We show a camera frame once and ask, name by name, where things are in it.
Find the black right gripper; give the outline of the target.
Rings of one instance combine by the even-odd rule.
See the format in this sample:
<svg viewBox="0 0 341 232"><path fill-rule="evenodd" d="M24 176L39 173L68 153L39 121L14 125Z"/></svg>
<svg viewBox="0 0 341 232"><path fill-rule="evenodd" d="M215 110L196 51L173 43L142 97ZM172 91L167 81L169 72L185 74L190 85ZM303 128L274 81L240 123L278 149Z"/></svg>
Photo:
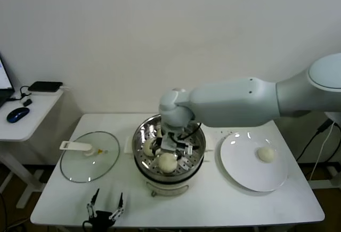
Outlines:
<svg viewBox="0 0 341 232"><path fill-rule="evenodd" d="M157 137L156 139L154 139L153 140L153 142L152 142L152 147L155 147L156 146L156 148L157 148L157 150L154 150L153 151L153 154L155 155L155 156L157 156L157 155L159 155L160 153L161 153L161 144L162 144L162 140L163 140L163 138L162 137Z"/></svg>

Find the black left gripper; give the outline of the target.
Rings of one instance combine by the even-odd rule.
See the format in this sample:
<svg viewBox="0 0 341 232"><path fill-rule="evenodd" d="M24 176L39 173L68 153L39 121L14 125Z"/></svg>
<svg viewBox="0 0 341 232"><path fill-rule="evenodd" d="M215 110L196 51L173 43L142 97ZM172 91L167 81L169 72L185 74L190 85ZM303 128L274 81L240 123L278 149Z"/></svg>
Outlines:
<svg viewBox="0 0 341 232"><path fill-rule="evenodd" d="M107 211L97 211L95 209L95 202L99 194L99 188L92 196L90 202L86 205L87 213L89 218L92 220L92 231L93 232L106 232L110 227L115 224L117 220L124 212L124 199L123 193L120 194L120 199L117 209L111 213Z"/></svg>

